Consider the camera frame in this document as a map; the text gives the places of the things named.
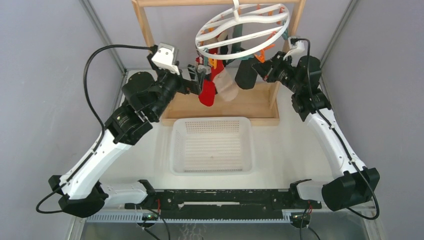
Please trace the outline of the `navy sock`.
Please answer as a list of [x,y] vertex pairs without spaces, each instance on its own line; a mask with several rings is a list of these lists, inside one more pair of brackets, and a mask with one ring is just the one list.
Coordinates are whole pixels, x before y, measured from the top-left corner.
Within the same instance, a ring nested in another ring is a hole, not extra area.
[[258,74],[252,66],[257,63],[259,61],[255,57],[240,62],[234,78],[239,88],[249,90],[255,86]]

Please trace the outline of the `white perforated plastic basket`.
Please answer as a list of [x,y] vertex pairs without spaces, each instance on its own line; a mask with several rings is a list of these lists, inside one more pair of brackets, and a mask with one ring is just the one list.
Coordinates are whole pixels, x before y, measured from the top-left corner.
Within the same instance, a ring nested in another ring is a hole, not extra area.
[[169,165],[177,176],[246,175],[256,168],[251,121],[246,117],[195,117],[174,122]]

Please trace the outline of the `beige reindeer sock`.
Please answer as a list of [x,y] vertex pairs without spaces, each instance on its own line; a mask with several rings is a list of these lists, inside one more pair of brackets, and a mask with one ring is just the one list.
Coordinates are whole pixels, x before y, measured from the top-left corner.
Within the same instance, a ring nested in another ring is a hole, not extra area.
[[213,78],[213,83],[215,84],[218,95],[225,102],[234,100],[239,93],[239,87],[236,81],[226,68]]

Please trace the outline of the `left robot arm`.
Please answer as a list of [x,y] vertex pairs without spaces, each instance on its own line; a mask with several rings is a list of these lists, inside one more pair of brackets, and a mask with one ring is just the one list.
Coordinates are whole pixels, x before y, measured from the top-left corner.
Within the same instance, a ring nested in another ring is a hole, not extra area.
[[157,196],[147,180],[106,184],[100,177],[159,122],[177,93],[201,93],[207,71],[193,65],[187,69],[190,79],[180,71],[160,68],[155,75],[139,71],[128,78],[121,89],[124,101],[101,125],[92,147],[66,174],[49,178],[52,192],[60,195],[60,212],[87,218],[107,207],[140,204],[149,209],[155,205]]

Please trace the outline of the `red sock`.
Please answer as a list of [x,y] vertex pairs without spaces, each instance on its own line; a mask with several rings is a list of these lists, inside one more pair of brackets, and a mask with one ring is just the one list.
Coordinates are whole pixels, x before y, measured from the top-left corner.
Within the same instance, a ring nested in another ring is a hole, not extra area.
[[224,65],[222,60],[209,59],[206,63],[199,64],[197,69],[205,70],[206,76],[203,78],[202,90],[199,94],[199,101],[207,106],[211,107],[215,101],[215,95],[217,94],[215,78],[224,70]]

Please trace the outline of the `white round clip hanger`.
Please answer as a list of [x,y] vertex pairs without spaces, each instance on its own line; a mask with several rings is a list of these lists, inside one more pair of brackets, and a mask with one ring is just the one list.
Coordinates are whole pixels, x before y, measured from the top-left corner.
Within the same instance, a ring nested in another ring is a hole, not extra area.
[[194,42],[199,54],[217,60],[254,55],[280,39],[289,29],[291,14],[282,3],[240,4],[207,21]]

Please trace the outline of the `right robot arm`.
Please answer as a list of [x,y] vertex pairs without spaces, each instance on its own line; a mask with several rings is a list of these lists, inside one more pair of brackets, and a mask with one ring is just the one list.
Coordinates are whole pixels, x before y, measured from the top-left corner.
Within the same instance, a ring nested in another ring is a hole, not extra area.
[[278,53],[265,62],[254,63],[252,69],[265,82],[279,82],[293,93],[292,107],[318,139],[331,169],[330,181],[294,182],[289,203],[302,208],[308,201],[316,201],[338,211],[375,200],[380,174],[360,160],[340,129],[330,101],[319,88],[320,60],[305,55],[293,66],[290,57],[284,59]]

